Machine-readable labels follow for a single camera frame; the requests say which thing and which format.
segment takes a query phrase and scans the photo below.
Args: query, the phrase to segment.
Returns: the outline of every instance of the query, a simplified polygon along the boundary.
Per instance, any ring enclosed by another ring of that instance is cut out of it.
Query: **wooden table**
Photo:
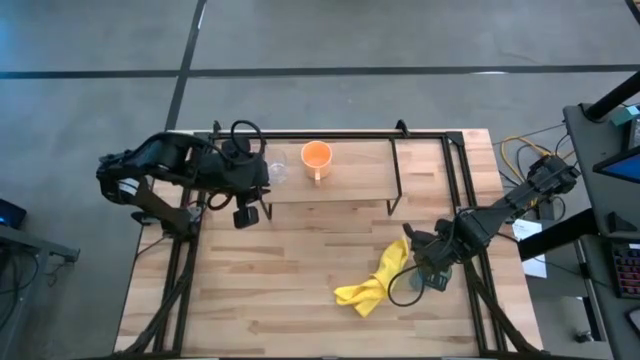
[[[463,132],[477,200],[488,205],[503,193],[489,133]],[[427,291],[409,308],[384,301],[363,319],[353,308],[335,304],[333,290],[365,281],[377,268],[382,251],[402,236],[403,222],[430,231],[438,218],[452,217],[440,143],[399,140],[397,150],[404,196],[391,217],[384,201],[278,204],[271,222],[261,214],[257,225],[236,230],[231,206],[207,211],[183,356],[476,355],[459,266],[454,267],[445,292]],[[455,165],[459,189],[464,189],[457,161]],[[155,191],[177,205],[182,189],[156,182]],[[159,228],[146,228],[140,247],[159,237]],[[156,311],[170,248],[169,241],[161,243],[136,262],[116,350],[126,348]],[[489,256],[501,306],[527,340],[541,348],[517,247],[496,237]],[[394,294],[404,302],[416,292],[405,278]],[[483,315],[492,344],[486,309]],[[169,321],[169,339],[174,320],[175,316]]]

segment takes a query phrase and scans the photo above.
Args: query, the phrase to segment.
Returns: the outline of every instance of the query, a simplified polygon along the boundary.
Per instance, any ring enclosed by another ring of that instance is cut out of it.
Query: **white paper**
[[[518,241],[526,239],[533,234],[542,231],[542,224],[518,219],[513,223],[513,234]],[[544,255],[536,256],[522,263],[524,273],[530,276],[547,278],[547,266],[544,263]]]

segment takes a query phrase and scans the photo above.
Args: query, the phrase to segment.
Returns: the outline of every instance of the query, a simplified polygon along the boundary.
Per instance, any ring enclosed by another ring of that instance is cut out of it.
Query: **concrete floor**
[[[196,0],[5,0],[0,72],[179,69],[195,7]],[[623,0],[209,0],[192,67],[632,64],[637,32]],[[564,105],[594,101],[629,75],[191,79],[177,128],[237,118],[262,128],[388,128],[404,119],[414,128],[489,128],[498,141],[559,124]],[[27,231],[82,249],[75,268],[43,289],[23,359],[111,351],[140,228],[132,208],[100,195],[97,158],[162,131],[175,83],[0,80],[0,198],[29,211]],[[563,134],[532,139],[553,148]],[[566,201],[567,216],[588,206],[583,187]],[[571,251],[550,258],[575,261]],[[572,283],[579,293],[580,280],[550,274],[530,282],[545,347],[608,356],[599,344],[571,343],[584,316],[557,321],[557,311],[576,307],[554,289]]]

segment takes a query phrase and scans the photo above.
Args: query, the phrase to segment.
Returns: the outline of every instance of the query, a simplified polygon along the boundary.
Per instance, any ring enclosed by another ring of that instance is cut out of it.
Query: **orange cup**
[[[323,141],[311,141],[300,152],[307,176],[320,185],[320,179],[329,175],[331,165],[331,147]]]

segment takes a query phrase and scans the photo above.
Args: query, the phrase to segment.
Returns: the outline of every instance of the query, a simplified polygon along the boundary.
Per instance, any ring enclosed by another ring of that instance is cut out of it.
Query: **yellow towel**
[[[378,306],[382,299],[387,297],[389,282],[397,273],[402,271],[404,264],[409,258],[409,245],[407,239],[396,240],[382,253],[380,266],[373,277],[360,285],[343,286],[337,288],[336,294],[338,305],[353,305],[356,311],[367,317]]]

